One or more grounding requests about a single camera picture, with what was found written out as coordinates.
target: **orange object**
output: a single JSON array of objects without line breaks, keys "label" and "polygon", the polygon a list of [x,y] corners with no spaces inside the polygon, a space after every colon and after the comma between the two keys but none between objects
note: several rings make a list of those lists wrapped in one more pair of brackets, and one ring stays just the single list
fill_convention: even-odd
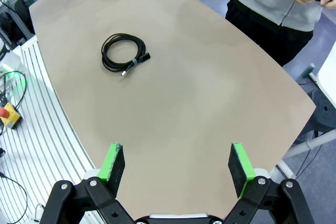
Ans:
[{"label": "orange object", "polygon": [[9,111],[5,108],[0,108],[0,116],[2,118],[8,118],[9,117]]}]

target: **floor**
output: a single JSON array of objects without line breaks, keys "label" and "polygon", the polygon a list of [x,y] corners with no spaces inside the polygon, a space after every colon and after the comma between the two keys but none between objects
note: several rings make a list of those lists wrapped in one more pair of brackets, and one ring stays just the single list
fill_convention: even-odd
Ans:
[{"label": "floor", "polygon": [[[226,3],[228,0],[200,0],[214,11],[225,16],[227,11]],[[302,71],[311,63],[315,64],[315,71],[323,65],[333,44],[336,41],[336,25],[331,21],[336,20],[336,10],[326,12],[321,16],[320,21],[316,24],[314,37],[308,45],[296,56],[296,58],[284,66],[284,69],[298,83],[309,82],[300,78]],[[302,88],[309,92],[315,88],[310,83],[303,85]],[[306,163],[308,163],[316,153],[313,150]],[[336,191],[332,188],[336,174],[336,141],[324,144],[311,163],[309,168],[298,178],[308,205],[311,209],[315,223],[332,224],[336,219]],[[288,166],[296,172],[301,166],[306,153],[286,159]],[[265,211],[257,212],[252,223],[268,224],[273,223],[270,216]]]}]

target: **black cable wire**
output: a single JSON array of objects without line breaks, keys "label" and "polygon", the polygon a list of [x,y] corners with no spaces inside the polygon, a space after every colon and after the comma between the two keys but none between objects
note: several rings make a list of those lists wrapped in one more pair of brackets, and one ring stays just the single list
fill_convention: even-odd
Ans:
[{"label": "black cable wire", "polygon": [[305,170],[308,168],[308,166],[311,164],[311,162],[314,161],[314,159],[316,158],[317,154],[319,154],[319,152],[320,152],[320,150],[321,150],[321,147],[322,147],[322,145],[320,146],[320,148],[319,148],[318,151],[316,152],[316,154],[315,154],[315,156],[313,157],[313,159],[312,159],[312,160],[308,163],[308,165],[303,169],[303,171],[300,173],[300,175],[296,177],[296,179],[298,179],[298,178],[302,175],[302,173],[305,172]]},{"label": "black cable wire", "polygon": [[22,214],[22,216],[15,222],[6,222],[7,224],[15,224],[15,223],[18,223],[19,221],[21,221],[23,219],[23,217],[25,216],[26,212],[27,212],[27,209],[28,209],[28,195],[27,195],[27,192],[26,190],[23,188],[22,185],[20,185],[18,182],[16,182],[15,180],[11,179],[11,178],[8,178],[5,174],[3,173],[0,173],[0,177],[1,178],[5,178],[5,179],[8,179],[10,181],[12,181],[13,183],[16,183],[22,190],[23,192],[25,193],[26,195],[26,209],[24,211],[24,213]]},{"label": "black cable wire", "polygon": [[4,127],[5,127],[5,125],[4,125],[4,123],[2,123],[2,125],[1,125],[1,132],[0,132],[0,136],[4,133]]},{"label": "black cable wire", "polygon": [[[138,53],[136,54],[134,59],[126,63],[116,63],[107,56],[107,53],[109,51],[109,48],[113,44],[123,40],[133,41],[138,46]],[[108,37],[101,47],[101,56],[102,63],[106,69],[111,72],[123,71],[123,73],[121,74],[122,76],[125,75],[127,71],[129,71],[132,67],[136,66],[138,63],[142,63],[151,58],[150,54],[146,53],[146,45],[142,41],[142,39],[139,39],[138,37],[129,34],[113,34]]]},{"label": "black cable wire", "polygon": [[0,93],[0,107],[4,107],[7,104],[7,98],[5,92]]},{"label": "black cable wire", "polygon": [[35,215],[34,215],[34,222],[39,222],[38,220],[36,220],[37,208],[38,208],[39,206],[40,206],[43,210],[45,209],[45,206],[42,205],[42,204],[40,204],[40,203],[36,205],[36,207],[35,207]]},{"label": "black cable wire", "polygon": [[[319,136],[319,132],[318,132],[318,131],[314,131],[314,132],[313,132],[312,140],[313,140],[314,138],[318,137],[318,136]],[[302,165],[300,166],[300,168],[299,168],[298,172],[295,174],[295,176],[298,176],[298,174],[300,173],[300,171],[301,171],[301,169],[302,169],[304,163],[306,162],[306,160],[307,160],[307,158],[308,158],[308,156],[309,156],[309,154],[310,154],[310,151],[311,151],[311,150],[308,151],[308,153],[307,153],[305,159],[304,159],[303,162],[302,162]]]},{"label": "black cable wire", "polygon": [[18,103],[14,106],[14,108],[17,110],[18,107],[19,107],[19,105],[21,104],[21,102],[22,102],[25,94],[26,94],[26,91],[27,91],[27,78],[26,78],[26,75],[24,73],[22,73],[20,71],[17,71],[17,70],[14,70],[14,71],[11,71],[11,72],[4,73],[2,76],[0,76],[0,79],[1,78],[6,78],[6,75],[11,74],[11,73],[19,73],[19,74],[21,74],[25,78],[25,88],[23,90],[23,94],[22,94],[20,100],[18,101]]},{"label": "black cable wire", "polygon": [[6,75],[4,75],[4,91],[2,92],[4,96],[6,97]]},{"label": "black cable wire", "polygon": [[302,165],[300,166],[298,172],[295,174],[296,177],[298,176],[298,174],[299,174],[299,172],[301,171],[303,165],[305,164],[305,162],[306,162],[306,160],[307,160],[307,158],[308,158],[308,156],[309,156],[309,154],[310,154],[310,151],[311,151],[311,150],[309,150],[309,152],[307,153],[305,159],[304,159],[303,162],[302,162]]},{"label": "black cable wire", "polygon": [[309,81],[309,82],[306,82],[306,83],[298,83],[298,85],[306,85],[306,84],[310,84],[310,83],[313,83],[313,81]]},{"label": "black cable wire", "polygon": [[18,12],[15,11],[14,9],[12,9],[9,5],[6,5],[4,2],[2,2],[2,0],[0,0],[0,2],[1,2],[4,6],[6,6],[8,9],[10,9],[12,12],[15,12],[15,13],[19,16],[19,18],[20,18],[22,21],[24,21],[24,19],[23,19],[22,16],[20,15],[20,13],[18,13]]},{"label": "black cable wire", "polygon": [[8,47],[8,45],[4,42],[4,45],[2,46],[2,49],[0,50],[0,61],[3,60],[3,58],[5,58],[6,54],[10,52],[10,48]]}]

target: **table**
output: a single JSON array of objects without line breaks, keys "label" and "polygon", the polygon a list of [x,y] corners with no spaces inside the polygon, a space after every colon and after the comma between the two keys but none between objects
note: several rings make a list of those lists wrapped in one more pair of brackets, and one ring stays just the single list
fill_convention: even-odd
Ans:
[{"label": "table", "polygon": [[[93,163],[124,145],[118,199],[151,212],[225,216],[237,198],[227,167],[242,142],[271,170],[314,111],[264,51],[198,0],[39,0],[30,7],[62,106]],[[152,58],[122,78],[101,63],[113,33],[144,40]],[[133,44],[112,49],[115,61]]]}]

